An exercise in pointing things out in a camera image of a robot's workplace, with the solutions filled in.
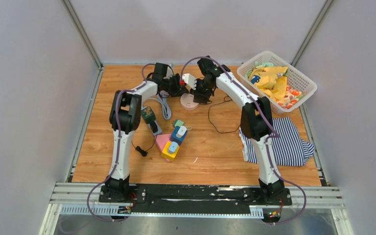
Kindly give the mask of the yellow cube power socket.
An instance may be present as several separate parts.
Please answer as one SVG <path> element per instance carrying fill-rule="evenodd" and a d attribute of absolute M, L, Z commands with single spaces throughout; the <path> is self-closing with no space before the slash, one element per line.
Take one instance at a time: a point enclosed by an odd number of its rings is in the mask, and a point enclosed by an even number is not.
<path fill-rule="evenodd" d="M 163 150 L 162 150 L 162 157 L 167 161 L 167 162 L 172 162 L 175 160 L 176 155 L 180 149 L 180 146 L 177 142 L 175 141 L 168 141 Z"/>

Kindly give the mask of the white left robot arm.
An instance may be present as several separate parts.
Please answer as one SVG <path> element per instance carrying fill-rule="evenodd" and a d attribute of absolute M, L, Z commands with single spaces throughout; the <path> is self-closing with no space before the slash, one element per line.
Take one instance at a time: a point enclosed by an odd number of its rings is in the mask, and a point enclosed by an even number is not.
<path fill-rule="evenodd" d="M 125 202 L 131 197 L 129 158 L 132 139 L 141 122 L 142 103 L 154 95 L 169 90 L 172 84 L 179 85 L 179 77 L 169 64 L 155 63 L 154 71 L 144 75 L 145 65 L 141 73 L 143 81 L 135 88 L 119 90 L 115 93 L 109 116 L 114 137 L 114 151 L 111 170 L 102 182 L 100 202 Z"/>

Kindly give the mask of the light blue power strip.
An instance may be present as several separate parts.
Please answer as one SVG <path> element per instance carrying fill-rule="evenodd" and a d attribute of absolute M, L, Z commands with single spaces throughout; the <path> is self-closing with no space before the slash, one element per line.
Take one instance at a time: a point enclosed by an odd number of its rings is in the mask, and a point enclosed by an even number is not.
<path fill-rule="evenodd" d="M 162 129 L 160 128 L 156 120 L 151 123 L 148 123 L 147 125 L 154 136 L 162 133 Z"/>

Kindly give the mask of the round pink power socket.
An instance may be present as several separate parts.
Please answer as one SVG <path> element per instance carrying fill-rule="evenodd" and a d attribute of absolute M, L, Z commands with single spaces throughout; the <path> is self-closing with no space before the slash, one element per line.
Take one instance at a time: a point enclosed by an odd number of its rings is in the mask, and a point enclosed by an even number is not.
<path fill-rule="evenodd" d="M 199 103 L 194 102 L 194 95 L 193 94 L 183 94 L 180 97 L 180 104 L 181 106 L 188 110 L 193 111 L 199 107 Z"/>

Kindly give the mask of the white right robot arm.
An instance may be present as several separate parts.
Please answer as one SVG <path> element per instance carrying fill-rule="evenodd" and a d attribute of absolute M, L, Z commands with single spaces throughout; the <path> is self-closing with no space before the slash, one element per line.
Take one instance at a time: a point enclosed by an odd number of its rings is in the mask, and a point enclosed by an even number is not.
<path fill-rule="evenodd" d="M 273 204 L 275 201 L 285 203 L 288 192 L 281 179 L 273 156 L 270 135 L 274 133 L 272 112 L 268 98 L 259 98 L 235 76 L 209 56 L 199 56 L 197 65 L 203 78 L 183 79 L 191 86 L 191 94 L 197 103 L 207 103 L 215 89 L 221 89 L 241 109 L 240 129 L 254 149 L 259 165 L 259 186 L 262 202 Z"/>

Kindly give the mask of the dark green cube socket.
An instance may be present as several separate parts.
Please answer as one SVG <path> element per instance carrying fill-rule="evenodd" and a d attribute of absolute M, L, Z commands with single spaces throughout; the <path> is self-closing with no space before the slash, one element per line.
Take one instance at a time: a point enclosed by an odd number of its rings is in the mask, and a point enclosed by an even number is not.
<path fill-rule="evenodd" d="M 156 121 L 156 116 L 150 106 L 141 109 L 141 117 L 146 124 L 151 124 Z"/>

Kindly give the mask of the blue cube power socket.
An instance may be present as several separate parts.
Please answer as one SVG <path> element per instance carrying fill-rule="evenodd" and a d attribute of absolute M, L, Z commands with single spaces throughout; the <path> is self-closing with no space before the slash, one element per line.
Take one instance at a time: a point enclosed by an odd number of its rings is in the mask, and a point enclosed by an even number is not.
<path fill-rule="evenodd" d="M 188 130 L 185 126 L 176 126 L 170 136 L 170 141 L 175 142 L 178 145 L 181 145 L 184 141 L 186 135 L 188 133 Z"/>

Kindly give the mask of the white USB charger plug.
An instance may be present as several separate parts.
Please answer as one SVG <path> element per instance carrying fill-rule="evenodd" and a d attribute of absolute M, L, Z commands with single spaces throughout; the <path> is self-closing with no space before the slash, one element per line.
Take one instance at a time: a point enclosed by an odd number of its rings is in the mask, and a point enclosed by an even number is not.
<path fill-rule="evenodd" d="M 179 129 L 176 133 L 176 136 L 178 138 L 182 138 L 186 134 L 186 132 L 187 132 L 187 128 L 185 126 L 181 126 L 181 127 L 179 127 Z"/>

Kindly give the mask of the light blue small charger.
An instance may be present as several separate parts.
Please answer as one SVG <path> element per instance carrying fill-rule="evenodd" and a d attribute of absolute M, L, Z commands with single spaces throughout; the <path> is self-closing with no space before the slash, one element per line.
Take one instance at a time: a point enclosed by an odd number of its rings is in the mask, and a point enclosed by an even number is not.
<path fill-rule="evenodd" d="M 177 142 L 175 142 L 175 141 L 170 141 L 170 142 L 169 142 L 169 147 L 168 147 L 167 152 L 168 152 L 169 154 L 174 154 L 174 153 L 176 153 L 176 151 L 178 150 L 178 148 L 179 148 L 179 145 L 178 145 Z"/>

